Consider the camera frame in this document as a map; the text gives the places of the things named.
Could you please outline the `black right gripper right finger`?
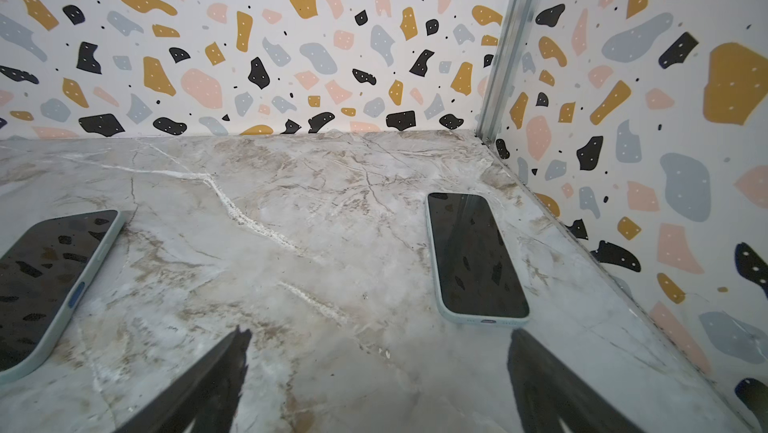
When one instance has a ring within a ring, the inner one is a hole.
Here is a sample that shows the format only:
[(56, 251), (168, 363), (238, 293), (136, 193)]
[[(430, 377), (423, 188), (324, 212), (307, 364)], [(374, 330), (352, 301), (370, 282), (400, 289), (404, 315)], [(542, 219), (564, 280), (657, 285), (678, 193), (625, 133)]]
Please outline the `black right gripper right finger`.
[(525, 432), (640, 430), (523, 329), (512, 331), (507, 370)]

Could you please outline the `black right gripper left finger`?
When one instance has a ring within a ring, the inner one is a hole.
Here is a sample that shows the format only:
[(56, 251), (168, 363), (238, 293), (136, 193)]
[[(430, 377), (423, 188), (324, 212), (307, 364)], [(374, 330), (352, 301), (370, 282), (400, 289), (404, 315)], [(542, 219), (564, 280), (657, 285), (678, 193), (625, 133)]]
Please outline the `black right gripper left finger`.
[(235, 328), (119, 432), (228, 432), (248, 370), (249, 329)]

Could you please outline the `small phone in green case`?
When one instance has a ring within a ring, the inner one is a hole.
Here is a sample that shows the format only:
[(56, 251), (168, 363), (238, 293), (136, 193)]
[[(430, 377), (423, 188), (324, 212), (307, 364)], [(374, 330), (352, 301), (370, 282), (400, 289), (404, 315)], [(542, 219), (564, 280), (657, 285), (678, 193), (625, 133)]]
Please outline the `small phone in green case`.
[(440, 313), (459, 324), (524, 326), (530, 306), (487, 199), (431, 192), (425, 203)]

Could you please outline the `aluminium corner post right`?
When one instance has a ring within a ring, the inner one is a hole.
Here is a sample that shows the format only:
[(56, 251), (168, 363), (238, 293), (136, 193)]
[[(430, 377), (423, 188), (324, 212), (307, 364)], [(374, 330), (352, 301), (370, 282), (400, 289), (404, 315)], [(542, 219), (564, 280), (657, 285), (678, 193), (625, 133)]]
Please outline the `aluminium corner post right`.
[(476, 129), (476, 136), (488, 147), (495, 142), (499, 132), (504, 105), (514, 87), (515, 71), (525, 50), (524, 43), (530, 33), (537, 1), (508, 1)]

